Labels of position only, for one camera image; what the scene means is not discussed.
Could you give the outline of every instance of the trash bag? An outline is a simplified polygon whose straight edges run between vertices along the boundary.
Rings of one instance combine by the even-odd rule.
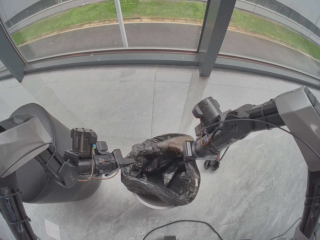
[[[134,193],[153,194],[173,206],[191,203],[199,190],[200,172],[195,160],[183,160],[188,135],[170,133],[132,147],[126,158],[136,163],[121,169],[121,182]]]
[[[203,167],[207,170],[212,166],[212,171],[216,171],[220,167],[220,161],[218,160],[205,160]]]

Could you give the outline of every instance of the tiled floor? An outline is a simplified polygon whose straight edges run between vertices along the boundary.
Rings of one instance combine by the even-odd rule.
[[[0,81],[0,120],[19,106],[35,102],[67,127],[90,127],[110,149],[120,148],[127,154],[133,144],[160,134],[195,136],[198,120],[191,109],[208,96],[224,111],[246,103],[261,104],[298,86],[225,70],[199,78],[193,67],[46,71],[26,75],[21,84],[15,79]],[[320,92],[312,90],[320,99]],[[181,219],[209,222],[224,239],[268,240],[302,215],[307,166],[294,139],[278,129],[253,133],[235,143],[216,172],[206,171],[199,161],[198,166],[201,186],[196,199],[170,210],[139,203],[120,175],[102,181],[86,200],[25,207],[41,240],[142,239],[152,228]],[[0,220],[0,238],[13,239],[6,230]],[[163,235],[218,239],[205,225],[179,223],[157,230],[147,240],[160,240]]]

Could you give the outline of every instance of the grass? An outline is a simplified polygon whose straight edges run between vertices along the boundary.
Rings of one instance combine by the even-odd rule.
[[[120,0],[120,3],[124,18],[154,16],[203,20],[206,11],[206,3],[196,1]],[[116,19],[114,1],[93,3],[37,21],[14,33],[12,38],[16,44],[21,44],[45,33],[63,30],[72,25]],[[230,24],[279,38],[320,60],[320,46],[281,24],[238,9],[234,9]]]

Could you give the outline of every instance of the gray metal column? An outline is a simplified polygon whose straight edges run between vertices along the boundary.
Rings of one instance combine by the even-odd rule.
[[[115,2],[115,8],[117,10],[117,15],[118,15],[118,21],[119,21],[119,26],[120,26],[120,32],[121,32],[121,37],[122,37],[122,42],[123,46],[125,48],[128,48],[128,41],[127,41],[127,35],[126,35],[126,30],[125,30],[125,25],[123,23],[123,17],[122,17],[122,12],[121,12],[121,6],[120,6],[120,0],[114,0]]]
[[[199,76],[209,77],[226,35],[236,0],[209,0],[199,44]]]
[[[25,61],[14,47],[9,36],[0,21],[0,60],[6,66],[7,70],[19,81],[24,77],[23,70],[26,67]]]

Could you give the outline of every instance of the road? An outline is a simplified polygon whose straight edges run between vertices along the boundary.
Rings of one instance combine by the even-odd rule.
[[[201,26],[179,23],[137,22],[125,24],[130,48],[196,50]],[[62,54],[122,48],[118,24],[88,27],[39,39],[20,47],[27,61]],[[281,44],[228,30],[221,53],[267,61],[320,78],[320,63]]]

